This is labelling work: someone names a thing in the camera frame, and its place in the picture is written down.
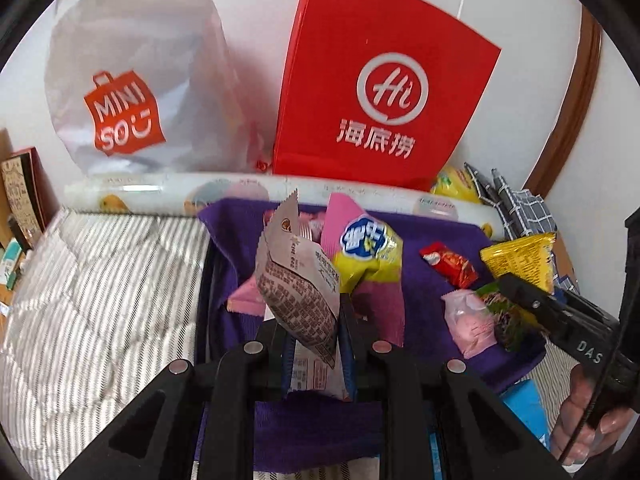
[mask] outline light blue package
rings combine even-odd
[[[540,443],[549,449],[549,430],[546,413],[540,401],[540,394],[531,379],[514,384],[500,398],[511,411],[529,428]]]

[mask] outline white circle logo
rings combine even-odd
[[[387,64],[391,65],[391,71],[384,81],[376,82],[372,86],[374,95],[371,101],[367,96],[369,77],[376,69]],[[420,84],[420,97],[418,100],[412,100],[415,82]],[[382,105],[386,104],[388,108],[391,108],[396,104],[396,98],[398,98],[398,108],[402,111],[408,110],[406,113],[398,117],[390,117],[389,113],[385,114],[376,108],[381,105],[380,101],[383,97],[386,97],[385,94],[388,92],[390,92],[388,99],[383,101]],[[360,106],[373,120],[389,126],[399,126],[413,121],[420,115],[424,105],[427,104],[429,82],[424,69],[414,58],[398,52],[387,52],[376,56],[364,66],[358,76],[356,94],[358,95]]]

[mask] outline wall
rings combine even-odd
[[[547,202],[580,291],[618,314],[625,283],[625,219],[640,207],[640,87],[604,35],[593,100]]]
[[[274,136],[287,42],[298,0],[214,0],[258,125]],[[429,0],[456,13],[460,0]],[[81,177],[50,124],[43,73],[50,7],[0,73],[0,126],[14,148],[36,146],[55,195]],[[515,185],[533,167],[575,59],[576,0],[465,0],[462,20],[502,47],[497,67],[452,160],[498,166]]]

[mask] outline purple cloth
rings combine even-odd
[[[222,254],[209,304],[209,339],[213,355],[255,337],[262,320],[226,310],[226,298],[254,272],[262,215],[276,203],[225,199],[203,209],[199,218]],[[315,213],[323,208],[301,205]],[[446,322],[440,297],[454,290],[420,257],[421,248],[441,241],[467,257],[480,275],[474,288],[493,281],[480,260],[480,249],[491,244],[469,224],[372,212],[404,241],[402,291],[406,325],[404,347],[416,358],[442,364],[462,359]],[[533,337],[519,352],[493,346],[468,360],[469,366],[496,392],[526,375],[545,354],[544,340]],[[346,403],[316,394],[290,394],[287,400],[259,403],[255,410],[254,465],[258,471],[291,473],[363,456],[382,448],[382,409],[377,403]]]

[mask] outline red wrapper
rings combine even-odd
[[[457,288],[469,288],[478,279],[478,273],[471,262],[454,253],[442,242],[422,248],[420,256]]]

